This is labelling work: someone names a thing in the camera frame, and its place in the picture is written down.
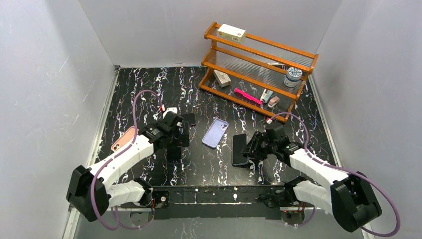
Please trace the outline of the black smartphone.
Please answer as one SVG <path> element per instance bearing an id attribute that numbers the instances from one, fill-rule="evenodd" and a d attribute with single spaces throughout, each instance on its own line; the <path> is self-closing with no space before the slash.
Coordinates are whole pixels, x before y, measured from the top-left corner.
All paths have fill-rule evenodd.
<path id="1" fill-rule="evenodd" d="M 242 149 L 247 145 L 247 135 L 238 134 L 232 138 L 232 157 L 231 164 L 234 167 L 247 167 L 249 159 L 242 153 Z"/>

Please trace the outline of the lilac phone case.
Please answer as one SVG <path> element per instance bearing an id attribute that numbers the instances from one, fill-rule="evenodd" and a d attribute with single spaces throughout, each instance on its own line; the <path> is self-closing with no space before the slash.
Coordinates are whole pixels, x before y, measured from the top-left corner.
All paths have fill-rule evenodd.
<path id="1" fill-rule="evenodd" d="M 228 122 L 215 119 L 202 138 L 202 143 L 210 148 L 216 148 L 228 128 Z"/>

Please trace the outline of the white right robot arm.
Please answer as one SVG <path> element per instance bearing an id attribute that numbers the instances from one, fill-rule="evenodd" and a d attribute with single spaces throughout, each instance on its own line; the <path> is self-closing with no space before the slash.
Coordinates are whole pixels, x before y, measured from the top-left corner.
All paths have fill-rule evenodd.
<path id="1" fill-rule="evenodd" d="M 302 144 L 289 140 L 281 126 L 255 132 L 240 152 L 255 160 L 274 155 L 303 172 L 306 178 L 299 177 L 285 184 L 285 199 L 325 210 L 348 232 L 354 232 L 382 214 L 371 185 L 362 179 L 361 173 L 345 173 L 320 159 L 312 159 Z"/>

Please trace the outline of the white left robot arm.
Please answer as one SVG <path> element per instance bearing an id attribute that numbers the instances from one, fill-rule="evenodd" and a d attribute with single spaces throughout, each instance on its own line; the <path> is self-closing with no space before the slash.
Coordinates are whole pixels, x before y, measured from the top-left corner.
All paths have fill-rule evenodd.
<path id="1" fill-rule="evenodd" d="M 189 129 L 184 118 L 174 112 L 136 130 L 135 136 L 106 159 L 88 168 L 80 165 L 72 172 L 66 200 L 89 222 L 99 219 L 109 208 L 126 203 L 152 204 L 153 187 L 143 179 L 117 184 L 117 179 L 141 160 L 160 149 L 187 147 Z"/>

